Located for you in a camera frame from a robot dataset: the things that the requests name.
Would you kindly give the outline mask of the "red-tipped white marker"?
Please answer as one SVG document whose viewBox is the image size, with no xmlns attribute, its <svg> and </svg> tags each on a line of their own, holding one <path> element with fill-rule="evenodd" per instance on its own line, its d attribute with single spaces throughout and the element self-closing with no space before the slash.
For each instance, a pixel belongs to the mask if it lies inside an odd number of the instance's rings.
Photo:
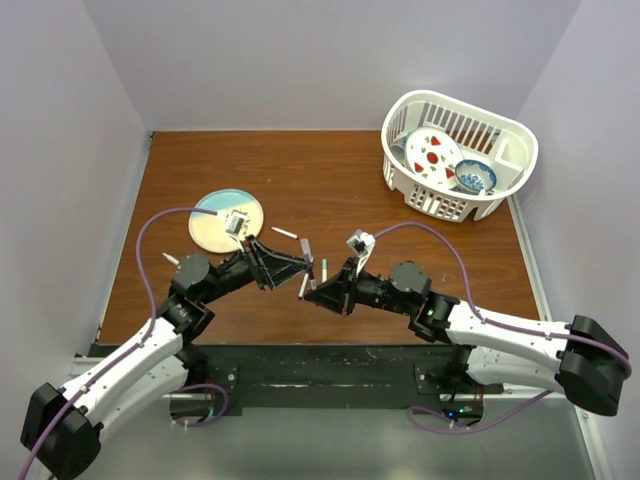
<svg viewBox="0 0 640 480">
<path fill-rule="evenodd" d="M 282 229 L 282 228 L 279 228 L 279 227 L 275 227 L 275 226 L 272 226 L 270 228 L 271 228 L 271 230 L 273 232 L 278 233 L 280 235 L 283 235 L 283 236 L 285 236 L 287 238 L 291 238 L 291 239 L 294 239 L 294 240 L 298 240 L 299 239 L 299 236 L 297 234 L 295 234 L 293 232 L 290 232 L 288 230 L 285 230 L 285 229 Z"/>
</svg>

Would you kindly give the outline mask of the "small black-tipped white marker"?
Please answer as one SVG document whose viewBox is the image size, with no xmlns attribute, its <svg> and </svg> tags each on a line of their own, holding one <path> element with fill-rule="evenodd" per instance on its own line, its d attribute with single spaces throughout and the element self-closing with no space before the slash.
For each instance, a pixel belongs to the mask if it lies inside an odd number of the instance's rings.
<svg viewBox="0 0 640 480">
<path fill-rule="evenodd" d="M 301 282 L 301 285 L 300 285 L 300 288 L 299 288 L 299 291 L 298 291 L 298 295 L 297 295 L 297 298 L 299 300 L 302 300 L 304 298 L 304 295 L 305 295 L 305 293 L 307 291 L 308 283 L 309 283 L 309 273 L 305 272 L 305 274 L 303 276 L 303 279 L 302 279 L 302 282 Z"/>
</svg>

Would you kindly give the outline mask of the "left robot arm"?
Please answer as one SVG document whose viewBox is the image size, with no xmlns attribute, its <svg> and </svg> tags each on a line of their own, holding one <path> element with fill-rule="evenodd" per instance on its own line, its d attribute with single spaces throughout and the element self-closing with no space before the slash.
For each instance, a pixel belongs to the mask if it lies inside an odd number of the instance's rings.
<svg viewBox="0 0 640 480">
<path fill-rule="evenodd" d="M 100 453 L 102 442 L 156 398 L 196 392 L 207 380 L 192 342 L 214 318 L 207 304 L 249 284 L 274 290 L 303 272 L 304 258 L 276 252 L 253 236 L 219 265 L 201 254 L 176 263 L 166 300 L 99 363 L 60 387 L 44 383 L 31 395 L 20 436 L 29 455 L 25 478 L 39 461 L 55 479 L 75 479 Z"/>
</svg>

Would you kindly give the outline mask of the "purple pen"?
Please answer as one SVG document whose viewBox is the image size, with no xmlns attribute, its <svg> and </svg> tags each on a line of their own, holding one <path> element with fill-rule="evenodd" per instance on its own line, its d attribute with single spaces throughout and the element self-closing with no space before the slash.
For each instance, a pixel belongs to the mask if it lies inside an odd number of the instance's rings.
<svg viewBox="0 0 640 480">
<path fill-rule="evenodd" d="M 311 288 L 311 290 L 315 290 L 317 288 L 317 282 L 316 282 L 315 274 L 314 274 L 313 258 L 311 258 L 307 262 L 307 274 L 308 274 L 308 282 L 309 282 L 310 288 Z"/>
</svg>

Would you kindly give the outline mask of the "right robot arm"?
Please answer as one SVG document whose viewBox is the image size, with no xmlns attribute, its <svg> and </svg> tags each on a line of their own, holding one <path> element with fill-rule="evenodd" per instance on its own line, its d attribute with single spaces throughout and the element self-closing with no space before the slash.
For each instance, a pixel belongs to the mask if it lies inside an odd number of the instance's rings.
<svg viewBox="0 0 640 480">
<path fill-rule="evenodd" d="M 358 305 L 404 315 L 417 337 L 456 346 L 444 379 L 459 393 L 477 384 L 529 386 L 612 417 L 630 375 L 628 354 L 596 320 L 577 315 L 570 322 L 534 321 L 482 310 L 433 291 L 412 261 L 383 278 L 359 270 L 350 258 L 304 298 L 343 316 Z"/>
</svg>

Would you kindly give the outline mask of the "grey pen cap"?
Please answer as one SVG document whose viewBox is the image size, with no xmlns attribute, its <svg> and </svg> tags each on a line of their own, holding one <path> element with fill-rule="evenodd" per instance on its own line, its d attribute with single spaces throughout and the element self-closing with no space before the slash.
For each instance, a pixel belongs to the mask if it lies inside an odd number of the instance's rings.
<svg viewBox="0 0 640 480">
<path fill-rule="evenodd" d="M 312 261 L 312 254 L 311 254 L 309 240 L 307 238 L 301 238 L 300 239 L 300 245 L 301 245 L 301 249 L 302 249 L 302 252 L 303 252 L 303 257 L 305 258 L 305 260 L 307 262 L 311 262 Z"/>
</svg>

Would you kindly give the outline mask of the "white marker with green end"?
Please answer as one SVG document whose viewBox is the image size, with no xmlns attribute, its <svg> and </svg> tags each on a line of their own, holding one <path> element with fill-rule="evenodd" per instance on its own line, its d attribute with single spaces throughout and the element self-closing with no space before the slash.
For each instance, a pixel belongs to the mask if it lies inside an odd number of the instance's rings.
<svg viewBox="0 0 640 480">
<path fill-rule="evenodd" d="M 322 259 L 321 262 L 321 281 L 322 283 L 328 280 L 328 260 L 326 258 Z"/>
</svg>

